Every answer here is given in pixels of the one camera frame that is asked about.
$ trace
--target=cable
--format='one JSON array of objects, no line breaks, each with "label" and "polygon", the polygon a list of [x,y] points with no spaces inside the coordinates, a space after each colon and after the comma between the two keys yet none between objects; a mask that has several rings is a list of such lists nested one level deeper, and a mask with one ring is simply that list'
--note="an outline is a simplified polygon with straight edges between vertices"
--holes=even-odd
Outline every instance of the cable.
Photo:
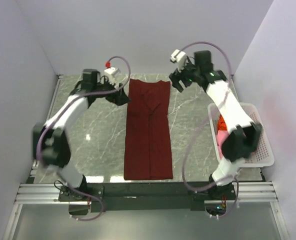
[{"label": "cable", "polygon": [[[67,104],[67,106],[62,110],[62,112],[58,115],[58,117],[48,127],[46,127],[46,129],[41,133],[40,138],[38,140],[37,149],[36,149],[36,160],[41,162],[41,164],[43,166],[45,166],[45,162],[44,162],[43,155],[42,155],[42,145],[43,145],[44,137],[47,134],[47,132],[54,127],[54,125],[59,121],[59,119],[64,115],[64,113],[74,104],[74,102],[76,102],[77,100],[79,100],[79,99],[81,99],[83,97],[100,96],[100,95],[107,95],[107,94],[116,93],[120,89],[122,89],[129,82],[130,76],[131,76],[131,68],[129,66],[128,61],[125,58],[123,58],[122,56],[113,56],[113,57],[109,58],[107,63],[110,63],[110,61],[113,60],[113,59],[121,59],[121,60],[123,60],[125,62],[125,64],[127,65],[127,68],[128,68],[128,78],[127,78],[127,80],[120,87],[118,87],[117,89],[108,90],[108,91],[101,91],[101,92],[88,92],[88,93],[85,93],[85,94],[81,94],[78,97],[74,98],[69,104]],[[68,188],[70,188],[71,191],[73,191],[73,192],[75,192],[75,193],[77,193],[79,195],[91,198],[91,199],[99,202],[100,205],[101,205],[100,212],[94,217],[91,217],[91,218],[78,218],[76,216],[72,216],[72,218],[74,218],[74,219],[76,219],[78,221],[84,221],[84,222],[95,220],[95,219],[99,218],[100,215],[104,212],[104,204],[103,204],[103,202],[96,196],[93,196],[93,195],[90,195],[90,194],[87,194],[85,192],[81,192],[81,191],[75,189],[73,186],[71,186],[65,180],[65,178],[59,172],[57,172],[57,175],[58,175],[58,177],[60,179],[62,179],[66,183],[66,186]]]},{"label": "cable", "polygon": [[227,203],[227,197],[226,194],[222,196],[222,206],[225,208]]},{"label": "cable", "polygon": [[103,79],[105,82],[108,82],[109,81],[109,79],[108,79],[108,77],[106,75],[101,76],[100,77],[100,80],[101,79]]},{"label": "cable", "polygon": [[[225,52],[224,52],[219,46],[217,46],[217,45],[215,45],[215,44],[213,44],[213,43],[211,43],[211,42],[208,42],[208,41],[197,41],[197,42],[193,42],[193,43],[191,43],[191,44],[188,44],[187,46],[185,46],[184,48],[182,48],[182,49],[181,49],[181,50],[180,50],[180,51],[179,51],[174,57],[177,57],[177,55],[178,55],[180,52],[186,50],[187,48],[189,48],[189,47],[191,47],[191,46],[194,46],[194,45],[198,45],[198,44],[210,45],[210,46],[216,48],[217,50],[219,50],[219,52],[221,52],[221,54],[223,55],[223,57],[224,57],[224,59],[225,59],[225,61],[226,61],[226,63],[227,63],[227,66],[228,66],[228,74],[229,74],[229,76],[228,76],[228,86],[227,86],[227,91],[226,91],[226,93],[225,93],[225,97],[224,97],[223,101],[222,101],[222,102],[219,104],[219,106],[218,106],[218,110],[219,110],[219,109],[225,104],[225,102],[226,102],[226,100],[227,100],[228,93],[229,93],[229,88],[230,88],[230,84],[231,84],[231,82],[232,82],[233,71],[232,71],[232,66],[231,66],[231,63],[230,63],[230,61],[229,61],[229,59],[228,59],[227,54],[226,54],[226,53],[225,53]],[[208,190],[208,189],[214,187],[215,185],[217,185],[218,183],[220,183],[220,182],[223,181],[223,180],[227,180],[227,179],[231,179],[231,178],[233,178],[233,179],[237,182],[237,193],[236,193],[236,198],[235,198],[234,203],[233,203],[233,207],[234,207],[234,206],[236,205],[236,203],[237,203],[238,194],[239,194],[239,182],[238,182],[237,178],[235,178],[234,176],[232,176],[232,175],[225,176],[225,177],[219,179],[218,181],[214,181],[214,182],[212,182],[212,183],[210,183],[210,184],[208,184],[208,185],[206,185],[206,186],[203,186],[203,187],[193,187],[193,186],[189,185],[188,182],[187,182],[187,180],[186,180],[186,177],[185,177],[185,165],[186,165],[186,162],[187,162],[187,159],[188,159],[188,155],[189,155],[189,153],[190,153],[190,151],[191,151],[191,149],[192,149],[192,147],[193,147],[193,144],[196,142],[197,137],[200,135],[202,129],[203,129],[204,126],[208,123],[208,121],[209,121],[209,119],[206,118],[204,121],[201,122],[200,126],[199,126],[198,129],[196,130],[196,132],[195,132],[194,136],[192,137],[192,139],[191,139],[191,141],[190,141],[190,144],[188,145],[187,150],[186,150],[186,152],[185,152],[184,159],[183,159],[183,164],[182,164],[182,169],[181,169],[181,175],[182,175],[183,184],[184,184],[189,190],[191,190],[191,191],[194,191],[194,192],[204,192],[204,191],[206,191],[206,190]],[[230,208],[230,210],[226,211],[226,213],[223,214],[223,215],[221,215],[220,217],[226,216],[228,213],[231,212],[231,209],[232,209],[232,208]]]},{"label": "cable", "polygon": [[61,188],[58,187],[58,186],[56,186],[56,182],[60,183],[62,186],[64,186],[64,183],[63,183],[62,181],[60,181],[60,180],[56,180],[56,181],[53,182],[54,187],[55,187],[56,189],[58,189],[59,191],[61,191]]}]

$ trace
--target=basket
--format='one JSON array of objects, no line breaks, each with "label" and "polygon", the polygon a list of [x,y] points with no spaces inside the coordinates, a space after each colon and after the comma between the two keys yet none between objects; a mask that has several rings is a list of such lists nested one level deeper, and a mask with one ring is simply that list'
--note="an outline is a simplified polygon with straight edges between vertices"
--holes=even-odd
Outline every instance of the basket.
[{"label": "basket", "polygon": [[[257,111],[257,108],[250,104],[250,103],[243,103],[240,102],[241,107],[245,111],[245,113],[255,122],[255,123],[261,123],[263,124],[259,113]],[[211,103],[208,105],[208,115],[209,115],[209,122],[210,122],[210,128],[212,133],[212,139],[214,144],[214,149],[216,152],[217,160],[220,162],[220,156],[217,146],[217,124],[220,116],[220,112],[217,110],[217,106],[214,103]],[[261,167],[267,167],[273,165],[275,162],[275,158],[273,155],[272,148],[270,147],[267,134],[265,132],[265,129],[262,129],[262,134],[259,139],[257,150],[250,155],[249,158],[244,160],[242,168],[261,168]]]}]

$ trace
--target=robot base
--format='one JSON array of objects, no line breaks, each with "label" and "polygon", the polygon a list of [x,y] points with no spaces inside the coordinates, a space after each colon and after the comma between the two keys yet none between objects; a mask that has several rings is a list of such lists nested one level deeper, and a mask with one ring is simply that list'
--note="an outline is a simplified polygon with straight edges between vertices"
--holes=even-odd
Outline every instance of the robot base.
[{"label": "robot base", "polygon": [[[207,181],[189,182],[193,187],[203,187]],[[191,211],[205,211],[205,201],[227,200],[236,198],[234,186],[228,184],[208,192],[193,192],[187,190],[182,182],[151,182],[151,183],[88,183],[88,194],[96,196],[103,201],[105,211],[121,210],[169,210],[190,209]],[[58,198],[59,202],[71,202],[69,213],[71,215],[86,215],[89,206],[87,197],[76,198],[67,187],[62,186]],[[85,202],[84,205],[74,202]],[[92,201],[90,212],[97,213],[101,205]]]}]

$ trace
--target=folded clothing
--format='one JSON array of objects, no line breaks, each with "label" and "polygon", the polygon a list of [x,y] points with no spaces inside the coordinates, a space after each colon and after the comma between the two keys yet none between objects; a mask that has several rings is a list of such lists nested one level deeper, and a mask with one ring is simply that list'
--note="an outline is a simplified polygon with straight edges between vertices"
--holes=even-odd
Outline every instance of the folded clothing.
[{"label": "folded clothing", "polygon": [[125,180],[173,178],[168,123],[170,82],[130,79],[124,152]]}]

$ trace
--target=pink cloth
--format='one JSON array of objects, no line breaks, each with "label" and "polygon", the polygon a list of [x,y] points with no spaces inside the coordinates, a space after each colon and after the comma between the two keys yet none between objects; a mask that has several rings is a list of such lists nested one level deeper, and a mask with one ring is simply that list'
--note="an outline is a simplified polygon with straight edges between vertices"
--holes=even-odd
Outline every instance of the pink cloth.
[{"label": "pink cloth", "polygon": [[229,136],[228,131],[219,130],[217,133],[216,140],[217,140],[217,146],[218,146],[218,152],[219,152],[220,159],[222,159],[222,157],[223,157],[222,145],[228,136]]}]

